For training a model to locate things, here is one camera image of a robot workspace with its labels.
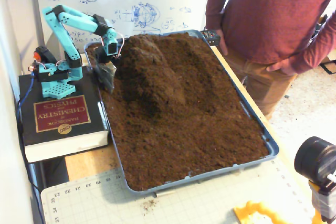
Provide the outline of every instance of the blue cable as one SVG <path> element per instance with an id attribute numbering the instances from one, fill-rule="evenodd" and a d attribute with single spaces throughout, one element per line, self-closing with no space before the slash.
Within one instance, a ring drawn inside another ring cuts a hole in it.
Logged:
<path id="1" fill-rule="evenodd" d="M 21 106 L 22 106 L 22 104 L 26 101 L 27 96 L 28 96 L 29 93 L 31 92 L 32 87 L 33 87 L 33 84 L 34 84 L 34 72 L 33 72 L 33 71 L 31 72 L 30 77 L 31 77 L 31 79 L 32 79 L 31 82 L 30 82 L 30 86 L 29 86 L 29 88 L 28 88 L 28 90 L 27 90 L 25 96 L 23 97 L 22 101 L 19 101 L 18 106 L 17 106 L 17 111 L 16 111 L 16 118 L 17 118 L 17 120 L 18 120 L 18 118 L 19 118 L 19 114 L 20 114 Z M 39 212 L 40 217 L 41 217 L 41 221 L 42 221 L 42 223 L 44 223 L 44 219 L 43 219 L 43 216 L 42 216 L 42 213 L 41 213 L 41 209 L 40 209 L 40 204 L 39 204 L 39 202 L 38 202 L 38 198 L 37 198 L 37 195 L 36 195 L 36 193 L 35 193 L 35 188 L 37 188 L 37 187 L 33 184 L 33 182 L 30 182 L 30 183 L 31 183 L 32 186 L 33 186 L 33 194 L 34 194 L 35 199 L 36 199 L 36 204 L 37 204 L 38 212 Z"/>
<path id="2" fill-rule="evenodd" d="M 29 95 L 29 93 L 31 92 L 31 90 L 32 90 L 31 88 L 33 87 L 33 84 L 34 84 L 34 72 L 32 71 L 30 75 L 31 75 L 32 81 L 31 81 L 29 89 L 27 90 L 27 92 L 26 92 L 25 96 L 23 97 L 22 101 L 20 101 L 19 104 L 18 104 L 17 111 L 16 111 L 16 118 L 19 117 L 21 106 L 26 101 L 26 98 Z"/>

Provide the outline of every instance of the red shirt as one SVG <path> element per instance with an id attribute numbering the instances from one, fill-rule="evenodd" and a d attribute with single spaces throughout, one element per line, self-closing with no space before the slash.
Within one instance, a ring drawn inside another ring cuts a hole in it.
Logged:
<path id="1" fill-rule="evenodd" d="M 297 73 L 318 64 L 336 47 L 336 14 L 309 46 L 330 0 L 208 0 L 206 28 L 224 32 L 228 47 L 247 60 L 271 64 L 290 57 Z"/>

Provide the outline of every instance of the crc logo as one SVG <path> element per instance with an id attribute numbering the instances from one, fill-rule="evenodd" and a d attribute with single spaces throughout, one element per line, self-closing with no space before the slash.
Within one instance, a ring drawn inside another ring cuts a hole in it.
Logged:
<path id="1" fill-rule="evenodd" d="M 72 130 L 71 125 L 65 123 L 58 126 L 57 131 L 59 134 L 68 134 Z"/>

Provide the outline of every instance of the blue tray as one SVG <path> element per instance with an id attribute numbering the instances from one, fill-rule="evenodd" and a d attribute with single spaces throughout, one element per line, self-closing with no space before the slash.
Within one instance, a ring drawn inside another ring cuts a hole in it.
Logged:
<path id="1" fill-rule="evenodd" d="M 197 30 L 177 31 L 177 32 L 174 32 L 174 33 L 161 34 L 161 35 L 157 35 L 157 36 L 168 36 L 169 34 L 176 34 L 176 33 L 188 33 L 190 36 L 196 37 L 196 38 L 200 38 L 205 43 L 207 43 L 207 41 L 203 37 L 203 35 L 199 31 L 197 31 Z M 86 54 L 86 56 L 87 56 L 86 48 L 88 46 L 92 45 L 92 44 L 96 44 L 96 42 L 92 42 L 92 43 L 89 43 L 89 44 L 85 45 L 85 54 Z M 196 180 L 201 180 L 201 179 L 210 178 L 210 177 L 213 177 L 213 176 L 216 176 L 216 175 L 219 175 L 219 174 L 228 173 L 228 172 L 231 172 L 233 170 L 243 169 L 243 168 L 246 168 L 246 167 L 249 167 L 249 166 L 258 165 L 258 164 L 260 164 L 262 162 L 271 160 L 271 159 L 275 158 L 278 155 L 278 153 L 279 153 L 279 146 L 277 145 L 277 143 L 275 142 L 275 140 L 273 139 L 273 137 L 271 136 L 271 134 L 268 132 L 268 130 L 266 129 L 266 127 L 264 126 L 264 124 L 262 123 L 262 121 L 260 120 L 260 118 L 257 116 L 256 112 L 252 109 L 252 107 L 250 106 L 250 104 L 246 101 L 246 99 L 243 96 L 243 94 L 241 93 L 241 91 L 237 88 L 237 85 L 235 85 L 235 83 L 233 81 L 232 81 L 232 83 L 234 84 L 234 86 L 235 86 L 235 88 L 236 88 L 236 90 L 237 90 L 237 92 L 238 92 L 238 94 L 239 94 L 239 96 L 241 98 L 240 103 L 241 103 L 243 109 L 245 110 L 246 114 L 250 118 L 251 118 L 251 116 L 254 116 L 257 119 L 259 125 L 264 129 L 264 133 L 262 135 L 262 139 L 264 140 L 264 142 L 266 144 L 266 147 L 268 149 L 269 154 L 267 156 L 265 156 L 264 158 L 261 158 L 261 159 L 258 159 L 258 160 L 252 161 L 252 162 L 244 163 L 244 164 L 241 164 L 241 165 L 233 165 L 232 167 L 226 167 L 226 168 L 222 168 L 222 169 L 218 169 L 218 170 L 213 170 L 212 172 L 202 173 L 202 174 L 199 174 L 199 175 L 196 175 L 196 176 L 193 176 L 193 177 L 186 176 L 184 179 L 177 180 L 177 181 L 174 181 L 174 182 L 166 182 L 166 183 L 164 183 L 161 186 L 153 187 L 153 188 L 150 188 L 150 189 L 145 190 L 145 191 L 134 191 L 127 184 L 127 180 L 125 178 L 124 170 L 122 168 L 122 163 L 121 163 L 121 159 L 120 159 L 120 156 L 119 156 L 119 153 L 118 153 L 118 149 L 117 149 L 117 146 L 115 144 L 113 134 L 111 134 L 112 140 L 113 140 L 113 144 L 114 144 L 114 148 L 115 148 L 115 151 L 116 151 L 117 156 L 118 156 L 119 165 L 120 165 L 121 170 L 122 170 L 123 178 L 125 180 L 127 188 L 131 192 L 133 192 L 133 193 L 135 193 L 137 195 L 146 195 L 146 194 L 157 192 L 157 191 L 161 191 L 161 190 L 164 190 L 164 189 L 167 189 L 167 188 L 180 186 L 180 185 L 183 185 L 183 184 L 186 184 L 186 183 L 190 183 L 190 182 L 193 182 L 193 181 L 196 181 Z"/>

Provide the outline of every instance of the book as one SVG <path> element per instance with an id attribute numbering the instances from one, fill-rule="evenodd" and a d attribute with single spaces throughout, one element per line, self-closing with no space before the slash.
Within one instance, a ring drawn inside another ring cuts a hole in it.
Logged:
<path id="1" fill-rule="evenodd" d="M 23 144 L 29 163 L 65 156 L 108 144 L 109 124 L 91 68 L 83 67 L 83 78 L 69 84 L 72 94 L 57 100 L 43 98 L 41 83 L 34 80 L 22 104 Z M 31 82 L 19 76 L 20 97 Z"/>

